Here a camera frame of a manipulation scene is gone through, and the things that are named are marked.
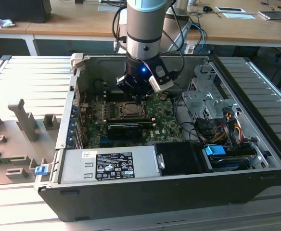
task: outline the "computer case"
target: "computer case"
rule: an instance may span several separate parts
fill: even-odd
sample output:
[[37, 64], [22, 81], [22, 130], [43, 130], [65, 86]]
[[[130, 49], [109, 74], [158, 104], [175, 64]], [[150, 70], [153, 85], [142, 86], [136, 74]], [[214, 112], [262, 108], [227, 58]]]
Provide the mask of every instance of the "computer case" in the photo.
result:
[[50, 0], [0, 0], [0, 19], [45, 23], [50, 14]]

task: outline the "power supply label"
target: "power supply label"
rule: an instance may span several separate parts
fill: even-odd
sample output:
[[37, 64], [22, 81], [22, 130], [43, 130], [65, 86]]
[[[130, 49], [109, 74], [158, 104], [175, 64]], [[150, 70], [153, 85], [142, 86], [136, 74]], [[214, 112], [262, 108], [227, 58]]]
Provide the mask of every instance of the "power supply label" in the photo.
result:
[[96, 179], [116, 180], [135, 178], [132, 153], [98, 154]]

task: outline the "floor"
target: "floor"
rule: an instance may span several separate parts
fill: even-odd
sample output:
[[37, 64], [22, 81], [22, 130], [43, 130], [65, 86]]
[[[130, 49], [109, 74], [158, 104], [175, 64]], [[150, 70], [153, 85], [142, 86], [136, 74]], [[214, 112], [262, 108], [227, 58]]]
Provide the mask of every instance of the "floor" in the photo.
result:
[[[68, 40], [37, 40], [41, 55], [70, 56], [76, 52], [88, 54], [113, 54], [113, 42], [100, 41], [68, 41]], [[231, 57], [234, 54], [234, 46], [211, 46], [206, 45], [202, 54], [208, 50], [218, 56]], [[239, 56], [251, 55], [254, 48], [242, 47], [239, 49]], [[24, 40], [0, 38], [0, 58], [2, 55], [29, 55]], [[281, 48], [260, 48], [256, 56], [252, 58], [254, 64], [271, 79], [281, 65]], [[281, 78], [281, 68], [276, 73], [273, 83], [277, 84]]]

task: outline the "blue latch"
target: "blue latch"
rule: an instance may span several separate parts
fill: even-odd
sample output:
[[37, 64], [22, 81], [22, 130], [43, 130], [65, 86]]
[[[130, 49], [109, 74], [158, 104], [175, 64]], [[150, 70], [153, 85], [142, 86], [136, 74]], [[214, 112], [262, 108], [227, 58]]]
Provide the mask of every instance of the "blue latch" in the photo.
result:
[[38, 166], [36, 167], [35, 169], [35, 175], [38, 176], [38, 175], [47, 175], [48, 174], [48, 168], [47, 166]]
[[207, 155], [226, 155], [223, 146], [212, 145], [205, 148]]

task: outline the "desk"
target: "desk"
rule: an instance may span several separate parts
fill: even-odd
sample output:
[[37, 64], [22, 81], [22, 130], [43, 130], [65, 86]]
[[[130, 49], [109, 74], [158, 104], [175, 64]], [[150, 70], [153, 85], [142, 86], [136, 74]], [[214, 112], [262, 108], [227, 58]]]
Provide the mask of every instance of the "desk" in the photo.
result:
[[[200, 17], [200, 24], [208, 34], [206, 44], [281, 47], [281, 21], [266, 21], [263, 16], [254, 15], [258, 11], [271, 11], [270, 7], [261, 5], [260, 0], [203, 0], [202, 3], [209, 3], [214, 12], [219, 12], [222, 17], [215, 13], [203, 13]], [[281, 6], [281, 1], [270, 0], [269, 3], [276, 11], [280, 10], [277, 6]], [[243, 8], [255, 19], [227, 18], [216, 6]], [[188, 7], [188, 10], [202, 13], [203, 7], [199, 4]], [[191, 43], [198, 37], [190, 32], [187, 39]]]
[[[248, 13], [271, 10], [260, 5], [260, 0], [203, 0], [202, 3], [209, 3], [215, 11], [215, 6], [240, 7]], [[270, 4], [276, 8], [281, 6], [281, 1], [270, 0]], [[15, 27], [0, 29], [0, 38], [24, 39], [31, 55], [39, 55], [36, 39], [114, 41], [111, 32], [114, 12], [97, 11], [98, 3], [51, 0], [51, 6], [51, 18], [47, 23], [16, 22]], [[202, 8], [199, 4], [191, 10]], [[254, 15], [256, 20], [219, 15], [221, 19], [214, 13], [203, 14], [200, 18], [208, 34], [207, 44], [281, 47], [281, 22], [266, 21], [260, 15]], [[191, 30], [187, 43], [193, 45], [199, 37], [198, 31]]]

